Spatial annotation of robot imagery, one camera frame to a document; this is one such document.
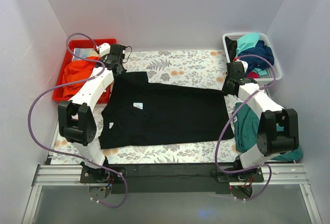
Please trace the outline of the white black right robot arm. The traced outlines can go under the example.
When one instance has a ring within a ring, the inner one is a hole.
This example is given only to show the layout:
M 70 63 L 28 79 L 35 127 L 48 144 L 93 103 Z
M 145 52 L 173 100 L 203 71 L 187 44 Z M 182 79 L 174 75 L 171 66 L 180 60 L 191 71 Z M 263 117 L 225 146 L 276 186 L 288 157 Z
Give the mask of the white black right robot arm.
M 238 111 L 245 105 L 259 119 L 256 143 L 239 155 L 231 169 L 221 169 L 227 175 L 234 175 L 238 181 L 245 181 L 252 171 L 263 166 L 268 160 L 299 147 L 298 114 L 294 109 L 285 109 L 273 101 L 265 92 L 274 81 L 260 86 L 245 75 L 244 62 L 235 61 L 226 65 L 227 74 L 222 91 L 235 95 L 242 104 L 232 113 L 228 123 L 232 123 Z

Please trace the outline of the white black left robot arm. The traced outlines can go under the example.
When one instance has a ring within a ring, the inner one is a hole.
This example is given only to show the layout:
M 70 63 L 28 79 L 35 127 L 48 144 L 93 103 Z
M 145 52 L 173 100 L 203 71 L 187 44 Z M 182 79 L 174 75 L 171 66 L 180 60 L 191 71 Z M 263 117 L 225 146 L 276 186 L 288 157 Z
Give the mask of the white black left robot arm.
M 88 175 L 99 183 L 109 179 L 110 171 L 106 157 L 101 152 L 100 144 L 95 140 L 97 126 L 93 109 L 104 91 L 116 76 L 126 72 L 123 61 L 126 46 L 104 43 L 98 47 L 100 61 L 105 67 L 96 64 L 84 82 L 82 88 L 68 101 L 58 105 L 59 133 L 72 143 L 84 158 L 82 167 Z

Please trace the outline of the black t shirt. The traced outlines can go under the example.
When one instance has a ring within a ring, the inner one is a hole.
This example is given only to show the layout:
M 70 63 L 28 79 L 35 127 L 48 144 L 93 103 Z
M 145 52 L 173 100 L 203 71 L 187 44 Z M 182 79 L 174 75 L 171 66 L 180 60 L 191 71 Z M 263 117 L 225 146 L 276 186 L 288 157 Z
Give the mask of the black t shirt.
M 101 149 L 216 141 L 228 121 L 222 91 L 150 83 L 146 72 L 115 81 L 102 111 Z

